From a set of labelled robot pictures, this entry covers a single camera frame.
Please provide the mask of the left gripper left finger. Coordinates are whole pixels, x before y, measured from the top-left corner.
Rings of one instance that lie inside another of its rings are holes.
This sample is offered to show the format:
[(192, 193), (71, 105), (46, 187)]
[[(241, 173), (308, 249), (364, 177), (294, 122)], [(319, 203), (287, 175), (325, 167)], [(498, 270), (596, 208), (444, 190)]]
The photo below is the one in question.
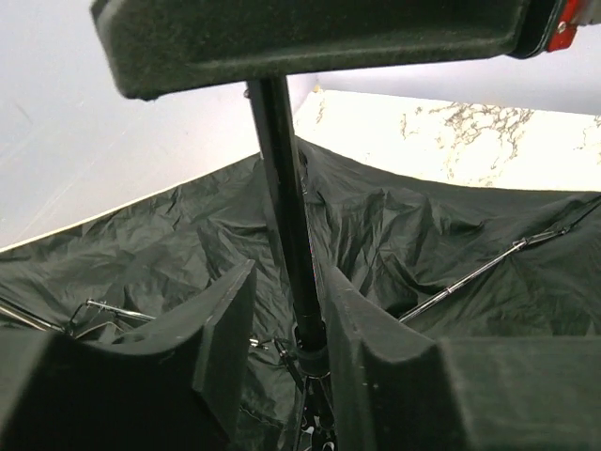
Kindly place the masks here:
[(157, 319), (105, 343), (1, 333), (5, 450), (225, 450), (234, 439), (254, 316), (239, 264)]

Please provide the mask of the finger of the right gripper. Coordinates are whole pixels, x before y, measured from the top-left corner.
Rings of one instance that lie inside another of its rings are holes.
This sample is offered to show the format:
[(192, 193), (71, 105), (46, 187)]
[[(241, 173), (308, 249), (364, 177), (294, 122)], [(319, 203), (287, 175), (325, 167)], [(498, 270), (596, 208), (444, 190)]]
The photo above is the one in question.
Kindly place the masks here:
[(96, 1), (120, 93), (160, 96), (297, 73), (508, 54), (525, 1)]

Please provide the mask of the beige umbrella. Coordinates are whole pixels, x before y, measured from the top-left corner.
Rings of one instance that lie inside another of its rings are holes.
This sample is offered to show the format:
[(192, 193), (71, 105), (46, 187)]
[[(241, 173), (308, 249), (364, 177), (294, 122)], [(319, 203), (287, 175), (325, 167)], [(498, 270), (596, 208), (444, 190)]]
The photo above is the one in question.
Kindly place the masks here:
[(431, 340), (600, 341), (600, 119), (254, 82), (261, 153), (1, 253), (1, 333), (116, 341), (246, 261), (225, 450), (342, 450), (326, 277)]

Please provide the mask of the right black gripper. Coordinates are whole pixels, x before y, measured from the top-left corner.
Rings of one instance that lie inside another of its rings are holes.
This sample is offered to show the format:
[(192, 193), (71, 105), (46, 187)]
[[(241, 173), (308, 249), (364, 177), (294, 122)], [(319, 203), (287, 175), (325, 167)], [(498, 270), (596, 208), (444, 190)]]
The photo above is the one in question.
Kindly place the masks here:
[(600, 0), (531, 1), (516, 48), (508, 56), (528, 59), (569, 48), (577, 31), (600, 24)]

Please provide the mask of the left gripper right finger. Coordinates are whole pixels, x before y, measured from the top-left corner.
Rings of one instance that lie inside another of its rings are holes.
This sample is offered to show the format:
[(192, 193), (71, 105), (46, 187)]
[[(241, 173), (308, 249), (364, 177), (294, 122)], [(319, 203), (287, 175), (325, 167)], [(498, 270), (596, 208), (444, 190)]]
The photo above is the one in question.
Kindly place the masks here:
[(431, 340), (326, 277), (342, 450), (596, 450), (596, 337)]

